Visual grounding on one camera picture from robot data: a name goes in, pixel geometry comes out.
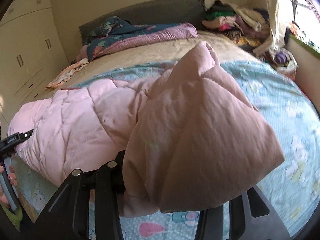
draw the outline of white curtain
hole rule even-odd
[[[270,18],[270,37],[262,45],[253,50],[257,55],[269,49],[277,50],[283,47],[286,27],[293,19],[290,0],[267,0],[267,5]]]

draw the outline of upper cabinet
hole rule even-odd
[[[0,22],[0,112],[8,123],[69,65],[50,7],[50,0],[15,0]]]

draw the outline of window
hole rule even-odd
[[[320,22],[310,9],[306,0],[291,0],[293,20],[298,24],[308,39],[320,47]]]

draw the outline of hand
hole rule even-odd
[[[14,167],[12,165],[10,165],[9,170],[11,173],[8,175],[8,179],[9,179],[11,185],[17,186],[18,182],[17,182],[17,176],[14,173]],[[2,173],[3,171],[4,171],[4,167],[0,166],[0,173]],[[10,208],[9,202],[8,202],[1,186],[0,186],[0,202],[5,207]]]

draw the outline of beige bedsheet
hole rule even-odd
[[[155,43],[102,56],[93,60],[87,67],[76,73],[63,87],[71,87],[93,76],[119,67],[180,59],[200,41],[207,41],[213,47],[218,54],[220,62],[231,60],[259,61],[222,35],[204,31],[198,31],[198,34],[199,38]],[[55,90],[49,90],[42,95],[42,99],[50,98],[54,92]]]

